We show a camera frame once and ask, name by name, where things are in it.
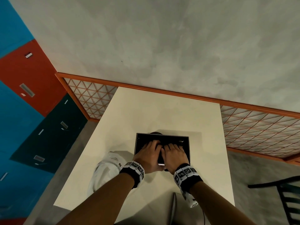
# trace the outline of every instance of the wristband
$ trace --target wristband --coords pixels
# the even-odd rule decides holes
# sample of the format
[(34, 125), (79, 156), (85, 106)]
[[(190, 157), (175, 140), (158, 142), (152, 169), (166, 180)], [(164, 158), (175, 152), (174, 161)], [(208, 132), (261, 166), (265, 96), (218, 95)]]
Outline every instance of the wristband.
[(190, 188), (198, 181), (203, 181), (197, 171), (187, 163), (181, 164), (173, 175), (181, 191), (190, 193)]
[(120, 171), (120, 174), (121, 173), (129, 174), (134, 179), (134, 189), (137, 188), (143, 180), (145, 170), (138, 162), (131, 161), (126, 163), (125, 166), (123, 166), (122, 170)]

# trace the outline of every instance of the white table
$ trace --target white table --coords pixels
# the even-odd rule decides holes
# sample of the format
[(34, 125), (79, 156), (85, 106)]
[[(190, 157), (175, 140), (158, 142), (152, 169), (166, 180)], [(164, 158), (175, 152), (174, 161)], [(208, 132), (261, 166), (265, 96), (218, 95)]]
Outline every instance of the white table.
[[(54, 205), (73, 210), (86, 199), (95, 166), (105, 154), (133, 154), (136, 133), (155, 131), (189, 136), (191, 165), (234, 205), (219, 104), (123, 87), (112, 98)], [(134, 216), (140, 224), (166, 224), (173, 192), (179, 189), (169, 172), (145, 175), (140, 187), (129, 193), (116, 222)]]

